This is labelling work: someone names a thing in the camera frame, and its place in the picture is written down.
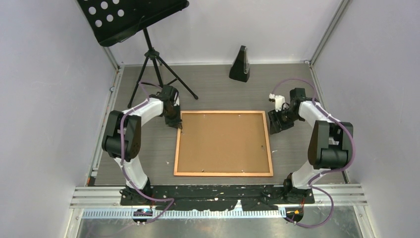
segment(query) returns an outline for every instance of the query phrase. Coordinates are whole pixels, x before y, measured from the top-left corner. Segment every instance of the tripod leg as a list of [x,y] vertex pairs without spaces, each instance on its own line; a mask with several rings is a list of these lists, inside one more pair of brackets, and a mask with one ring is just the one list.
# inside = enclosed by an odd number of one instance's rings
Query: tripod leg
[[154,59],[154,58],[152,58],[152,61],[153,61],[153,66],[155,67],[157,80],[159,81],[159,86],[163,87],[162,77],[161,77],[160,72],[159,72],[158,63],[156,63],[156,59]]
[[157,57],[157,59],[163,63],[163,65],[165,65],[165,67],[173,74],[173,76],[176,77],[176,79],[181,82],[182,85],[184,85],[184,87],[188,90],[188,92],[191,93],[191,95],[193,95],[193,97],[197,100],[198,96],[193,92],[193,90],[191,90],[187,84],[184,83],[184,81],[182,81],[182,79],[169,67],[169,65],[162,60],[162,58],[160,56]]
[[139,87],[140,80],[142,80],[142,76],[143,76],[144,70],[146,69],[146,64],[147,64],[148,60],[149,60],[149,57],[146,57],[145,62],[144,62],[143,67],[142,67],[142,71],[140,71],[139,78],[137,79],[136,86],[134,87],[133,94],[131,95],[130,102],[128,103],[128,106],[127,106],[128,108],[131,108],[131,104],[133,103],[134,96],[136,95],[137,88]]

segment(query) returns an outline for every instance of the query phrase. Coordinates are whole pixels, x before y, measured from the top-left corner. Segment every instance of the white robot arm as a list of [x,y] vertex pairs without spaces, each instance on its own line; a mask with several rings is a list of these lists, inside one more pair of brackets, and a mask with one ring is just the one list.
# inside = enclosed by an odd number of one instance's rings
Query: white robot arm
[[[283,182],[286,196],[305,196],[310,189],[309,181],[314,176],[323,171],[346,166],[352,155],[350,139],[338,125],[316,108],[316,105],[321,107],[320,103],[307,98],[303,88],[290,91],[290,103],[286,103],[284,97],[279,95],[270,94],[269,100],[275,102],[275,109],[268,112],[270,134],[293,127],[296,120],[307,121],[313,128],[308,161],[299,170],[289,174]],[[341,124],[353,135],[353,126],[350,123]]]
[[[169,85],[164,85],[162,91],[151,95],[139,105],[139,109],[132,112],[131,109],[122,112],[112,111],[109,114],[105,128],[102,148],[114,158],[121,167],[121,137],[120,122],[122,116],[130,113],[124,121],[125,140],[125,162],[124,168],[128,177],[138,189],[144,189],[149,179],[144,173],[139,159],[141,146],[141,127],[157,116],[164,116],[166,125],[174,128],[181,128],[181,114],[178,91]],[[126,181],[129,188],[133,188],[129,181]]]

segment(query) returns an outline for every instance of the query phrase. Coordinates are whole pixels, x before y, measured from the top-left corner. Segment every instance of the black metronome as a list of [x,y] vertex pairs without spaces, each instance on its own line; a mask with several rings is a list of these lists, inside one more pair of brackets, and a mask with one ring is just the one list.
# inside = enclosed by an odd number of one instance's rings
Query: black metronome
[[247,47],[241,46],[236,60],[230,68],[229,78],[247,82],[250,75],[250,64],[247,58]]

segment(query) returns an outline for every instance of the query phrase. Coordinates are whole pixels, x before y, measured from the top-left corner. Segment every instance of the music stand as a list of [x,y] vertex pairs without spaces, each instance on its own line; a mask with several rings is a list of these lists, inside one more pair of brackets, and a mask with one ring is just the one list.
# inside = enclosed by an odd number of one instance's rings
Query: music stand
[[159,56],[159,52],[154,50],[147,32],[148,26],[188,7],[189,2],[187,0],[77,0],[77,2],[82,8],[96,40],[103,47],[110,47],[125,41],[143,30],[149,50],[145,53],[146,59],[128,103],[128,108],[133,103],[149,59],[153,62],[160,87],[163,87],[163,81],[156,60],[161,62],[175,76],[175,79],[170,81],[168,85],[179,81],[195,99],[198,99],[198,96]]

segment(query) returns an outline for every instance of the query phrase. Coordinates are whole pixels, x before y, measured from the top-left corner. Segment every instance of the tripod stand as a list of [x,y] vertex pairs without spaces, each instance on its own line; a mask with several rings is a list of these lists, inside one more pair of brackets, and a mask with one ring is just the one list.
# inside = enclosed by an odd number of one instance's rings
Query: tripod stand
[[185,84],[184,81],[182,81],[182,79],[168,66],[168,64],[165,61],[162,60],[162,58],[159,56],[159,52],[154,50],[154,48],[152,47],[152,43],[150,42],[150,37],[149,37],[149,33],[147,32],[147,28],[144,28],[143,32],[145,34],[145,38],[146,38],[146,42],[147,42],[147,46],[148,46],[149,50],[145,53],[146,59],[145,59],[145,62],[143,63],[142,70],[140,71],[139,78],[137,79],[136,87],[134,88],[133,94],[131,95],[131,99],[130,99],[130,102],[128,103],[127,107],[131,108],[131,104],[133,103],[134,96],[136,95],[137,88],[139,87],[139,83],[142,79],[144,70],[146,69],[146,64],[149,61],[149,59],[151,59],[152,62],[153,62],[153,66],[155,68],[157,80],[159,81],[159,86],[160,87],[163,87],[163,82],[162,82],[162,77],[160,75],[158,64],[157,64],[156,60],[161,62],[163,65],[165,65],[165,67],[173,74],[173,76],[175,76],[175,79],[170,81],[168,83],[168,85],[170,85],[170,84],[172,84],[172,83],[174,83],[175,81],[178,80],[182,85],[184,85],[184,87],[188,90],[188,92],[190,92],[193,95],[193,97],[195,99],[198,99],[198,96],[188,87],[188,85]]

